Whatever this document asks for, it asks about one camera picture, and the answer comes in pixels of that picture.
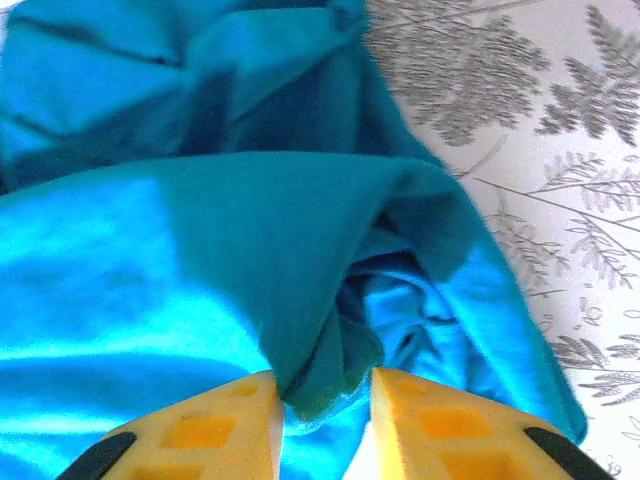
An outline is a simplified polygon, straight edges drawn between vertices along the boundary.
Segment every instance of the square hole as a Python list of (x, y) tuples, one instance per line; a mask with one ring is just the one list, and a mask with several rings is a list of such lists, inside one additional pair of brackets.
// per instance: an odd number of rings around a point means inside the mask
[(491, 436), (491, 426), (473, 410), (430, 408), (419, 414), (425, 432), (431, 438), (474, 438)]
[(508, 452), (444, 453), (452, 480), (532, 480), (531, 472)]
[(225, 415), (182, 418), (169, 430), (163, 448), (220, 448), (229, 440), (236, 419)]
[(155, 465), (138, 467), (133, 480), (198, 480), (204, 465)]

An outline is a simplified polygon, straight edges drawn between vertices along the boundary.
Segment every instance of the turquoise cloth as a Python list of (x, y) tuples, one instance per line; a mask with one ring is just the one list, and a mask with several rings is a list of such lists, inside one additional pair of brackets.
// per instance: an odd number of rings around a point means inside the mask
[(359, 0), (28, 0), (0, 83), (0, 478), (264, 369), (284, 480), (338, 479), (371, 367), (585, 416)]

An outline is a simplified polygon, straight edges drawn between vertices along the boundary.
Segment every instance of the fabric fold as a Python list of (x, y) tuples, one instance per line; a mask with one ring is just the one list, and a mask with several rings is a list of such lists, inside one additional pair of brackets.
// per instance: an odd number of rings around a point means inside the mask
[(363, 47), (362, 2), (80, 3), (16, 7), (2, 58), (0, 479), (265, 369), (284, 480), (342, 476), (377, 365), (582, 440), (504, 257)]

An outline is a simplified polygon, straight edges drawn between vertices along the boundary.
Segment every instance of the blue fabric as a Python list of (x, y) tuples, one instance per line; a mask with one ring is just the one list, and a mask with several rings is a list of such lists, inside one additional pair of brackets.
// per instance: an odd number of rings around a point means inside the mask
[(28, 0), (0, 84), (0, 478), (272, 369), (284, 480), (340, 478), (372, 366), (585, 416), (409, 133), (358, 0)]

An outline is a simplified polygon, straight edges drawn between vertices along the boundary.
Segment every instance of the teal fabric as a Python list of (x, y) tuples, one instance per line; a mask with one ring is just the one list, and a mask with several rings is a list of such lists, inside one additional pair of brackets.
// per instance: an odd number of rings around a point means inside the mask
[(358, 0), (27, 0), (0, 83), (0, 478), (272, 369), (284, 480), (337, 479), (387, 365), (585, 416)]

